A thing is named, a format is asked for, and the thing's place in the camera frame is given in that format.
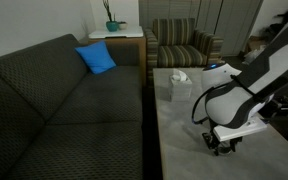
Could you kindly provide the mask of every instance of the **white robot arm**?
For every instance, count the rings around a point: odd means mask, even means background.
[[[217,126],[243,129],[276,91],[288,85],[288,24],[243,72],[227,64],[214,66],[203,71],[202,84],[211,135],[215,137]],[[237,141],[240,137],[232,136]]]

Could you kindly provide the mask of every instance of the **wooden side table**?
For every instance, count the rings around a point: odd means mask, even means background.
[[[128,30],[108,32],[97,30],[89,35],[89,44],[104,40],[107,44],[137,44],[139,48],[140,71],[142,86],[146,86],[146,38],[143,35],[142,27],[129,27]]]

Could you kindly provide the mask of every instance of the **couch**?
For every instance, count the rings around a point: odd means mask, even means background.
[[[0,179],[142,179],[136,45],[92,74],[65,35],[0,57]]]
[[[195,29],[194,18],[154,19],[145,29],[147,84],[153,85],[153,68],[206,66],[221,60],[223,39]]]

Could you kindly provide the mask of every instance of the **white wall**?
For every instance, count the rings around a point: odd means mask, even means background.
[[[280,23],[282,18],[274,18],[288,10],[288,0],[264,0],[251,31],[251,35],[259,36],[263,29],[274,23]]]
[[[96,29],[105,29],[108,21],[103,0],[90,0],[93,9]],[[112,19],[115,13],[116,21],[126,21],[129,25],[139,25],[138,0],[109,0]]]
[[[72,33],[95,29],[90,0],[0,0],[0,56]]]

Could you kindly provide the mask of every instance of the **striped armchair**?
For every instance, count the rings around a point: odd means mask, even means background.
[[[155,19],[145,29],[147,83],[153,85],[153,68],[198,67],[220,59],[223,39],[194,30],[195,19]]]

